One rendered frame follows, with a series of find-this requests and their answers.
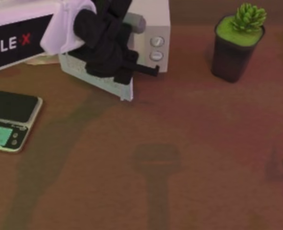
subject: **kitchen scale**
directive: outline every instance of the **kitchen scale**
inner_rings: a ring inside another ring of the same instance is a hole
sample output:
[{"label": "kitchen scale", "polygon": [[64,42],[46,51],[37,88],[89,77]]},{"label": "kitchen scale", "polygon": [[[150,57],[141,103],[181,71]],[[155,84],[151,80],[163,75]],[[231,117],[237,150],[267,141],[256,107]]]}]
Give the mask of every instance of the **kitchen scale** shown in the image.
[{"label": "kitchen scale", "polygon": [[42,104],[39,97],[0,91],[0,151],[22,149]]}]

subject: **green soil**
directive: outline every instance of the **green soil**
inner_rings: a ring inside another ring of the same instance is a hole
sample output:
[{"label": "green soil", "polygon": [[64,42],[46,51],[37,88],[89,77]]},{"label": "green soil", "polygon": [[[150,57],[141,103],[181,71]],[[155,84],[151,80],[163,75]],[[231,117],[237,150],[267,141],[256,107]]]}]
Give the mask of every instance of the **green soil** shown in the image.
[{"label": "green soil", "polygon": [[262,37],[262,30],[250,34],[238,32],[233,29],[232,20],[234,16],[225,17],[217,26],[217,35],[222,39],[239,46],[253,46]]}]

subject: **flower pot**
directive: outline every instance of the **flower pot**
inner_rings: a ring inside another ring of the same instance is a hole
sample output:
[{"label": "flower pot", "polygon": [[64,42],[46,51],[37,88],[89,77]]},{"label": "flower pot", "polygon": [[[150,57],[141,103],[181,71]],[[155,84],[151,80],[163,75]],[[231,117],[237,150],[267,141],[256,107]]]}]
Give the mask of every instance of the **flower pot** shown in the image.
[{"label": "flower pot", "polygon": [[265,34],[265,28],[262,26],[262,36],[253,46],[239,46],[222,39],[216,32],[217,26],[225,17],[215,26],[215,46],[211,71],[214,76],[235,83],[244,73],[257,43]]}]

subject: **table surface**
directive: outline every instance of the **table surface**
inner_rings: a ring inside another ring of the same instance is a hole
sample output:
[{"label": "table surface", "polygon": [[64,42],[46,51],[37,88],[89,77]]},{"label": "table surface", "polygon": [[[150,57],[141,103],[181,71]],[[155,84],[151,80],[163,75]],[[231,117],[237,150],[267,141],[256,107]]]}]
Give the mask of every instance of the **table surface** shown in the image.
[{"label": "table surface", "polygon": [[283,27],[240,82],[210,73],[213,27],[172,28],[170,64],[118,98],[58,65],[0,71],[44,109],[0,153],[0,230],[283,230]]}]

